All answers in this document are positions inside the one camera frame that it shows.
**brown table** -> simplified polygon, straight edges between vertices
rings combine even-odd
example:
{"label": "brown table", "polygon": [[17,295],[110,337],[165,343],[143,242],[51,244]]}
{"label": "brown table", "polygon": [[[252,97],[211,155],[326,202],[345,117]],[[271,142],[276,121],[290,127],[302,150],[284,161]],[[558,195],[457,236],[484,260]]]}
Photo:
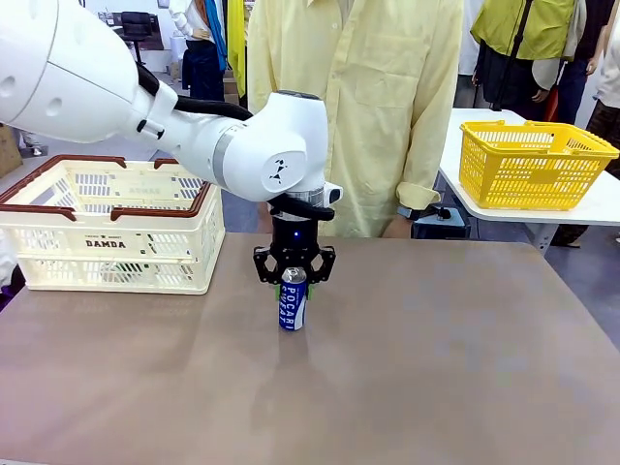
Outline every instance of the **brown table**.
{"label": "brown table", "polygon": [[535,249],[326,241],[333,277],[283,333],[266,241],[228,235],[207,297],[22,293],[0,314],[0,457],[619,463],[620,355]]}

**white basket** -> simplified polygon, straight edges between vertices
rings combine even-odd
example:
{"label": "white basket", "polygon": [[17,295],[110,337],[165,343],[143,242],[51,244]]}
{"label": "white basket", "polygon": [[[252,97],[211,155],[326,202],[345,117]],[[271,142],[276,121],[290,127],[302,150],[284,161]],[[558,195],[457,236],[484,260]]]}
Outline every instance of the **white basket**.
{"label": "white basket", "polygon": [[0,196],[31,290],[202,295],[224,240],[220,189],[172,160],[54,157]]}

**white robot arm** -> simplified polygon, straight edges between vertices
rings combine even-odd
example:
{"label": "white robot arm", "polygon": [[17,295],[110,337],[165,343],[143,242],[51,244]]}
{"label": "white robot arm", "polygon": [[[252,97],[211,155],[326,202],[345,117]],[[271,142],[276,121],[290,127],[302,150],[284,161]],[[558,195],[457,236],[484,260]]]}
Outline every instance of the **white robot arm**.
{"label": "white robot arm", "polygon": [[76,142],[141,140],[249,201],[288,193],[327,207],[340,198],[324,177],[320,100],[273,94],[250,117],[179,98],[139,70],[123,41],[75,0],[0,0],[0,11],[0,122]]}

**shirt pocket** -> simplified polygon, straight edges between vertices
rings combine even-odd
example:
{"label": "shirt pocket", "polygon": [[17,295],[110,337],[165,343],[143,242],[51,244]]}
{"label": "shirt pocket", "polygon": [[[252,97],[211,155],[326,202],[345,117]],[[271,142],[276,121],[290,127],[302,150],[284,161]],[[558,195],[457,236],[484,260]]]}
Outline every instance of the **shirt pocket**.
{"label": "shirt pocket", "polygon": [[369,34],[356,60],[357,102],[372,107],[410,107],[427,50],[418,39]]}

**yellow basket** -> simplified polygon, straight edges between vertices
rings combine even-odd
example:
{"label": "yellow basket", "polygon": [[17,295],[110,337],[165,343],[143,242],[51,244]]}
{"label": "yellow basket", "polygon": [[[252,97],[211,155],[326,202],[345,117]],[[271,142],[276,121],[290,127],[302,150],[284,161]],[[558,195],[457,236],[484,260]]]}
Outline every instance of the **yellow basket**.
{"label": "yellow basket", "polygon": [[568,124],[484,121],[461,129],[459,179],[482,208],[574,208],[619,153]]}

